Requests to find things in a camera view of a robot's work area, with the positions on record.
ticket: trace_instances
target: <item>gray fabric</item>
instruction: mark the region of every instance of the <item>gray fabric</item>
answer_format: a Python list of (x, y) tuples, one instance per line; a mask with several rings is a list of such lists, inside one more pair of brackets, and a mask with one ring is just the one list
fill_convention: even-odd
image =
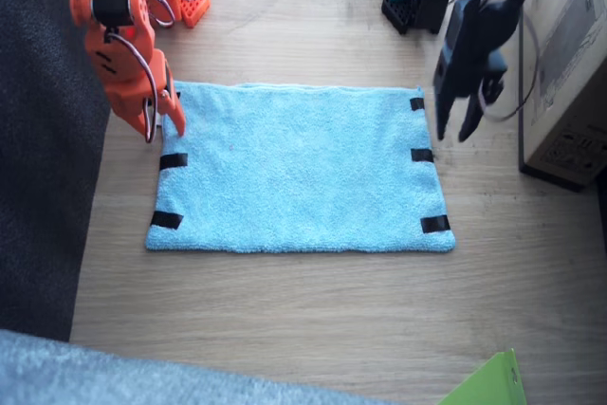
[(0, 331), (1, 405), (203, 403), (386, 404), (171, 362), (123, 359), (66, 343)]
[(68, 0), (0, 10), (0, 328), (66, 341), (109, 107)]

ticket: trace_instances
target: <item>black tape strip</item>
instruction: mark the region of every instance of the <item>black tape strip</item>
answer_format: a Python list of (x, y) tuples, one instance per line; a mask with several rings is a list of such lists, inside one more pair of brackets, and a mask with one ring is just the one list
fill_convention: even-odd
[(412, 149), (411, 160), (413, 161), (429, 161), (434, 163), (434, 155), (430, 149)]
[(187, 154), (168, 154), (160, 157), (160, 171), (180, 166), (188, 166)]
[(110, 73), (114, 74), (114, 75), (117, 73), (117, 72), (116, 72), (116, 70), (115, 70), (114, 68), (110, 68), (110, 67), (109, 67), (109, 66), (107, 66), (106, 64), (101, 64), (101, 66), (102, 66), (103, 68), (105, 68), (107, 71), (109, 71)]
[(105, 59), (107, 62), (112, 62), (112, 60), (109, 57), (107, 57), (105, 54), (103, 54), (102, 52), (95, 51), (95, 54), (97, 54), (102, 59)]
[(439, 215), (438, 217), (422, 218), (421, 229), (424, 234), (428, 234), (430, 232), (449, 231), (451, 226), (446, 215)]
[(183, 215), (179, 215), (178, 213), (155, 211), (150, 225), (176, 230), (179, 228), (181, 220), (183, 220)]
[(424, 99), (411, 99), (411, 109), (413, 109), (414, 111), (417, 111), (418, 109), (424, 109), (424, 107)]

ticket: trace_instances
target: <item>wooden tabletop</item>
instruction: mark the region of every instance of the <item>wooden tabletop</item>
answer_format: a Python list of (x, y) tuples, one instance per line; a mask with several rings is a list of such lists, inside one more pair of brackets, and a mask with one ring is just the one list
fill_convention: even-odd
[[(421, 85), (458, 248), (448, 254), (146, 251), (161, 141), (112, 118), (72, 341), (412, 404), (514, 348), (529, 403), (607, 402), (607, 260), (594, 189), (517, 169), (517, 125), (435, 139), (440, 37), (399, 36), (381, 0), (212, 0), (158, 34), (185, 81)], [(496, 109), (515, 105), (514, 65)]]

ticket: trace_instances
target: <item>microfiber towel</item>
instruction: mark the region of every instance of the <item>microfiber towel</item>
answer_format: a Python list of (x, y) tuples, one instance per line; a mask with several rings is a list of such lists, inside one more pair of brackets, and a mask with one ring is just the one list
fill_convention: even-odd
[(0, 354), (0, 405), (389, 405), (1, 329)]
[(148, 249), (453, 249), (421, 89), (176, 88)]

